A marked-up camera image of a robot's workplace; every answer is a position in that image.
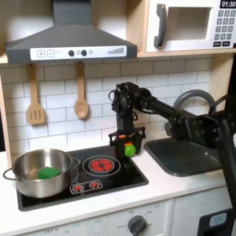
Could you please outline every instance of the green sponge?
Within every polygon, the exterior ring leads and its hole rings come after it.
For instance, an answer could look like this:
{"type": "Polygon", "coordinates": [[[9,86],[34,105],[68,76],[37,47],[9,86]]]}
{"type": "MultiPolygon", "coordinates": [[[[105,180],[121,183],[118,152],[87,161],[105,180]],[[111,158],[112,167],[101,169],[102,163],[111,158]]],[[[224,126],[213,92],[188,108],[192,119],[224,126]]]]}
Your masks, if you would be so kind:
{"type": "Polygon", "coordinates": [[[39,171],[39,179],[40,180],[47,180],[51,179],[57,175],[61,174],[61,171],[52,168],[52,167],[44,167],[39,171]]]}

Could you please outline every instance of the red burner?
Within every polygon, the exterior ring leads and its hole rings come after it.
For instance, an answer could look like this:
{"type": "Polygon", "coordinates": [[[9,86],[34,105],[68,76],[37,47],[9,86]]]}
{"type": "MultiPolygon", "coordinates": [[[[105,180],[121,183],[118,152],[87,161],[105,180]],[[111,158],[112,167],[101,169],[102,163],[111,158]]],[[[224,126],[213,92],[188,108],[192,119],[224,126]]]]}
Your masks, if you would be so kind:
{"type": "Polygon", "coordinates": [[[95,159],[90,163],[90,168],[96,172],[108,172],[114,167],[114,163],[108,159],[95,159]]]}

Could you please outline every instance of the microwave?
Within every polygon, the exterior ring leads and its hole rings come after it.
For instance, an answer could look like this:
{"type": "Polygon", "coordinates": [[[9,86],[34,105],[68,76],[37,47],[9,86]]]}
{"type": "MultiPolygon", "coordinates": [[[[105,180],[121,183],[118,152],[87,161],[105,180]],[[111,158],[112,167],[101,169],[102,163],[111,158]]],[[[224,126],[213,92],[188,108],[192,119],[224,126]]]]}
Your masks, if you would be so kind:
{"type": "Polygon", "coordinates": [[[147,53],[236,48],[236,0],[149,0],[147,53]]]}

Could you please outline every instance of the cabinet door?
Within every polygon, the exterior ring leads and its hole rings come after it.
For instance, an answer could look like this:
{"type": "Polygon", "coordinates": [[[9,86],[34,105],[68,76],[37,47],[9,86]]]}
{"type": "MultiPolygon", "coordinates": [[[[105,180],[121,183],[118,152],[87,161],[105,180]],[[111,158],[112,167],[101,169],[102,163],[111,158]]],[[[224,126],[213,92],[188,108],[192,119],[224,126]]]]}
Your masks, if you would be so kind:
{"type": "Polygon", "coordinates": [[[228,208],[231,202],[226,187],[176,198],[171,236],[196,236],[201,217],[228,208]]]}

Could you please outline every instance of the wooden utensil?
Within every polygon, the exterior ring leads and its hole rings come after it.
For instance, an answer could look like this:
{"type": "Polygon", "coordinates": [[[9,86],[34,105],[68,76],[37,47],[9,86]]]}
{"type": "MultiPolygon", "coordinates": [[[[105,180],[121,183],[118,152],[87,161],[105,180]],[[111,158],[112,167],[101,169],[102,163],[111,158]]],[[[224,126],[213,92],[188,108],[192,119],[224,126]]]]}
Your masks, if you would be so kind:
{"type": "Polygon", "coordinates": [[[77,63],[77,102],[75,104],[75,113],[78,118],[85,119],[89,114],[89,106],[85,99],[85,65],[77,63]]]}
{"type": "Polygon", "coordinates": [[[31,105],[27,110],[27,118],[30,124],[43,124],[45,122],[45,112],[39,104],[37,81],[36,81],[36,65],[27,66],[29,74],[29,89],[31,96],[31,105]]]}

